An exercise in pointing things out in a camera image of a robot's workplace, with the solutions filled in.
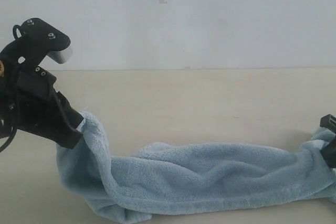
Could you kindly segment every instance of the white wall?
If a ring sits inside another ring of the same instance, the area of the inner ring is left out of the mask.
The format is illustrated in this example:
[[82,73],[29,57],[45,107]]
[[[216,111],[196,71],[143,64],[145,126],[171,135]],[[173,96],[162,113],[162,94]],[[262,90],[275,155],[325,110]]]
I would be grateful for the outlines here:
[[0,0],[0,43],[40,17],[72,40],[48,69],[336,66],[336,0]]

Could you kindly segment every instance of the beige table surface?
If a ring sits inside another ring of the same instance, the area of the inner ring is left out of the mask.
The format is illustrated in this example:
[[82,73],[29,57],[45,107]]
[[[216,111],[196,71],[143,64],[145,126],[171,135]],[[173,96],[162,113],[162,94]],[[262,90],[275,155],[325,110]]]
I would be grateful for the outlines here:
[[[106,127],[113,155],[153,142],[262,144],[296,151],[336,114],[336,69],[67,71],[56,88]],[[336,222],[336,204],[292,202],[254,210],[154,216],[146,223]],[[0,223],[112,223],[58,179],[55,145],[19,132],[0,154]]]

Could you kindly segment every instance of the bolt hole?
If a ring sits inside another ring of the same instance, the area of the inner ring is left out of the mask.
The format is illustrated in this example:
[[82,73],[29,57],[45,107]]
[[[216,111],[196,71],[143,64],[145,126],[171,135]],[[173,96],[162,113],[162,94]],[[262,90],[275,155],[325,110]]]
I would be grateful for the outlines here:
[[20,64],[22,64],[23,62],[25,62],[25,60],[26,60],[26,58],[23,57],[23,56],[21,56],[21,57],[17,60],[17,62],[19,62]]

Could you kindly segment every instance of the fleece cloth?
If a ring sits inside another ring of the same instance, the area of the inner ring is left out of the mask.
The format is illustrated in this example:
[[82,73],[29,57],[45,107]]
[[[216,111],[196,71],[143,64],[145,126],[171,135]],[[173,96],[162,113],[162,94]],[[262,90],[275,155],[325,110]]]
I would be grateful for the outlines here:
[[291,153],[268,146],[153,143],[112,156],[99,120],[87,111],[70,150],[57,145],[62,184],[109,220],[133,224],[159,215],[259,208],[296,200],[336,203],[336,173],[319,150],[334,134],[319,128]]

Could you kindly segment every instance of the light blue towel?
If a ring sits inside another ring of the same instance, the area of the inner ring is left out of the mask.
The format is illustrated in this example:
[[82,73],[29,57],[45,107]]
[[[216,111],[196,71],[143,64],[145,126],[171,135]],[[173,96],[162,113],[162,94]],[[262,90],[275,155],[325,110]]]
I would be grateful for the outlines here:
[[247,144],[154,143],[133,156],[117,157],[111,156],[97,118],[81,114],[81,142],[73,150],[57,146],[60,178],[95,213],[112,221],[136,223],[152,214],[188,215],[315,198],[336,203],[336,173],[319,152],[334,137],[328,130],[318,129],[296,153]]

